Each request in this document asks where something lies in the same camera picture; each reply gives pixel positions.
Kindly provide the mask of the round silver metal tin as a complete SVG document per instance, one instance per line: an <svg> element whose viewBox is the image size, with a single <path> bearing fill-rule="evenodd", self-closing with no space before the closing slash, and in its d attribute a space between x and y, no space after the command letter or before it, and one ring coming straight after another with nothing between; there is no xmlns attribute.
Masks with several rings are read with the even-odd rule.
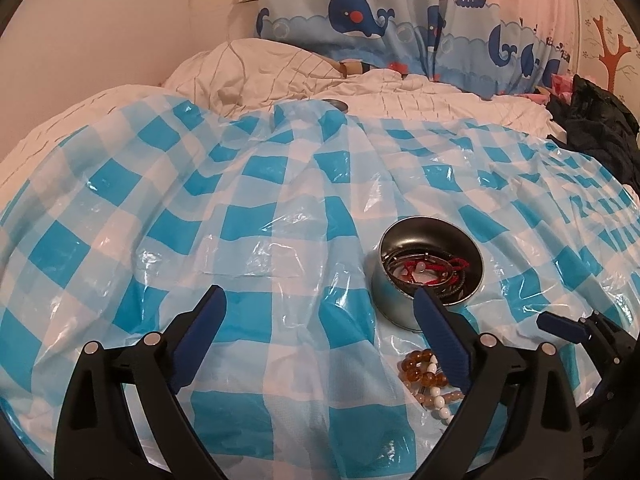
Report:
<svg viewBox="0 0 640 480"><path fill-rule="evenodd" d="M482 253L468 234L444 220L408 217L392 224L373 252L370 294L384 318L417 333L413 297L420 287L455 307L475 295L483 278Z"/></svg>

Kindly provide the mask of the blue white checkered plastic sheet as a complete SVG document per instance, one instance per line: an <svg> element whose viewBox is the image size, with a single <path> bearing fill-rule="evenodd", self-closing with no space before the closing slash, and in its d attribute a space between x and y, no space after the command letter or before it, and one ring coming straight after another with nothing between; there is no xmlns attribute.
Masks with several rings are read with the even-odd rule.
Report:
<svg viewBox="0 0 640 480"><path fill-rule="evenodd" d="M369 296L396 221L480 248L478 330L535 347L551 310L639 329L639 211L595 159L495 120L239 119L148 96L41 133L1 211L1 406L50 467L82 346L134 344L212 285L224 322L179 401L235 479L401 479L444 432L398 377L423 339Z"/></svg>

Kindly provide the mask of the black clothing pile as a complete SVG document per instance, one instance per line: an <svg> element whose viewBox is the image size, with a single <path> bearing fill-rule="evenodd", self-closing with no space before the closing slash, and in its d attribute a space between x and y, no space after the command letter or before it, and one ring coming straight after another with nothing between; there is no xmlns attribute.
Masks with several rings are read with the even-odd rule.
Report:
<svg viewBox="0 0 640 480"><path fill-rule="evenodd" d="M639 123L619 98L575 75L570 102L550 96L547 110L566 136L565 141L555 136L550 140L564 150L597 159L620 184L639 195Z"/></svg>

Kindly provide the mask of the silver tin lid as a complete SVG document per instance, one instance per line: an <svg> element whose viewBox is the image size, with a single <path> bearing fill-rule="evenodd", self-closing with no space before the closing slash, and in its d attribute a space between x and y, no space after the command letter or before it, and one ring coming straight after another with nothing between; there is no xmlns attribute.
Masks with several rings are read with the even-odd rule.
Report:
<svg viewBox="0 0 640 480"><path fill-rule="evenodd" d="M326 103L332 105L337 110L340 110L342 113L347 113L348 112L348 105L343 101L334 100L334 99L323 99L323 102L326 102Z"/></svg>

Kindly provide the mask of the pink fabric item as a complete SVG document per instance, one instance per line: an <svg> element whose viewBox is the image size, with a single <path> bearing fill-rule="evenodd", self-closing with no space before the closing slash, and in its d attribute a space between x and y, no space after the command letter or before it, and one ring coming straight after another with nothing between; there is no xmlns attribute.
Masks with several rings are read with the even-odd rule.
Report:
<svg viewBox="0 0 640 480"><path fill-rule="evenodd" d="M538 86L533 94L533 100L547 104L552 96L555 96L560 101L570 104L573 95L573 77L570 75L551 75L551 82L548 86L544 84Z"/></svg>

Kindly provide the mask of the white grid-lined duvet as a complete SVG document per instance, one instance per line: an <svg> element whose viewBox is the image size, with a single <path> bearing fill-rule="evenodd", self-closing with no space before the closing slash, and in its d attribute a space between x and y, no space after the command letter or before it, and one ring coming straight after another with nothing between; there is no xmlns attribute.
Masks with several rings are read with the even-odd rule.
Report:
<svg viewBox="0 0 640 480"><path fill-rule="evenodd" d="M432 122L473 118L544 139L565 131L546 108L525 96L473 93L422 75L402 76L389 68L371 68L344 77L335 62L288 44L240 39L181 63L161 86L123 84L96 93L43 122L6 152L1 180L27 177L56 144L76 129L134 101L171 94L224 117L269 110L284 100L337 99L352 114L424 119Z"/></svg>

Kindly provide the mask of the brown black object on bed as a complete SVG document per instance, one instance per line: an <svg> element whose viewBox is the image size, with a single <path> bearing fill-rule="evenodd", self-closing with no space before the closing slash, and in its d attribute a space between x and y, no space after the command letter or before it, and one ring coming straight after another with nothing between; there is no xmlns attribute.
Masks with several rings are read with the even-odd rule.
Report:
<svg viewBox="0 0 640 480"><path fill-rule="evenodd" d="M370 72L372 66L359 60L345 60L337 63L337 69L344 78L347 78Z"/></svg>

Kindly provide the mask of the blue whale print curtain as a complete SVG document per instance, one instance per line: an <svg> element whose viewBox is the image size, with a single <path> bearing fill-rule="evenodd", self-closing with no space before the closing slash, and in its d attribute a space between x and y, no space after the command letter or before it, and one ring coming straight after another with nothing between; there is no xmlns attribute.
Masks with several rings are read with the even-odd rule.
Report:
<svg viewBox="0 0 640 480"><path fill-rule="evenodd" d="M577 0L259 0L259 38L490 99L572 69Z"/></svg>

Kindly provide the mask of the orange tree wall sticker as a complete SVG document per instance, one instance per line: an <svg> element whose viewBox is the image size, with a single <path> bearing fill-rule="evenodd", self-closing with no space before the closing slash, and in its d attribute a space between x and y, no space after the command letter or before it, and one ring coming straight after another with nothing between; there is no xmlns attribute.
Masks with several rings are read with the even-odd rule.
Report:
<svg viewBox="0 0 640 480"><path fill-rule="evenodd" d="M593 18L593 23L596 25L596 29L600 36L602 53L598 56L599 61L604 65L606 74L608 75L608 82L606 83L606 90L613 92L615 88L615 79L618 70L618 64L620 59L631 51L631 46L625 44L625 39L622 34L618 34L616 50L610 49L610 42L608 41L608 33L613 32L608 30L605 26L604 16L600 15L598 18Z"/></svg>

